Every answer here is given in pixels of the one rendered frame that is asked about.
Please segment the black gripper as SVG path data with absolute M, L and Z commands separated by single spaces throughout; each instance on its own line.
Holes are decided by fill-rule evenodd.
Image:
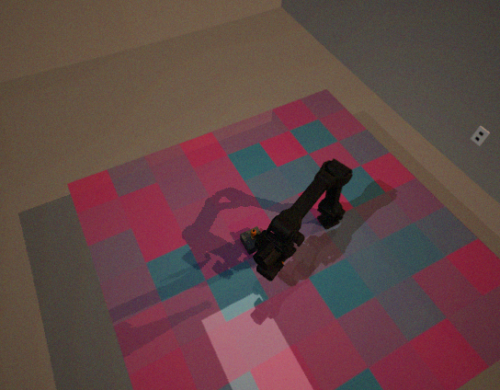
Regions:
M 302 242 L 304 241 L 304 235 L 302 233 L 298 233 L 298 237 L 296 238 L 296 240 L 294 241 L 294 243 L 297 244 L 297 246 L 299 247 Z M 281 260 L 283 262 L 285 262 L 285 260 L 289 257 L 291 257 L 295 251 L 297 249 L 294 247 L 294 244 L 292 244 L 291 248 L 288 250 L 288 251 L 285 251 L 284 253 L 281 252 L 281 256 L 270 266 L 270 268 L 268 270 L 264 270 L 262 269 L 259 265 L 256 266 L 256 271 L 258 273 L 260 273 L 262 276 L 264 276 L 266 279 L 268 279 L 269 281 L 272 281 L 276 275 L 278 274 L 278 272 L 283 268 L 283 264 L 281 262 Z

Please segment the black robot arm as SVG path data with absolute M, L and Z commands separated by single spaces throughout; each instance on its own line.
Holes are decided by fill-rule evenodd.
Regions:
M 318 204 L 317 216 L 325 230 L 339 224 L 345 210 L 339 202 L 341 189 L 353 177 L 353 170 L 333 159 L 324 162 L 314 177 L 313 182 L 287 210 L 275 216 L 268 226 L 256 238 L 258 251 L 253 255 L 254 261 L 264 270 L 288 251 L 301 229 L 301 220 L 312 206 L 325 193 L 325 198 Z M 318 218 L 319 217 L 319 218 Z M 272 232 L 273 233 L 272 233 Z M 281 251 L 281 252 L 280 252 Z

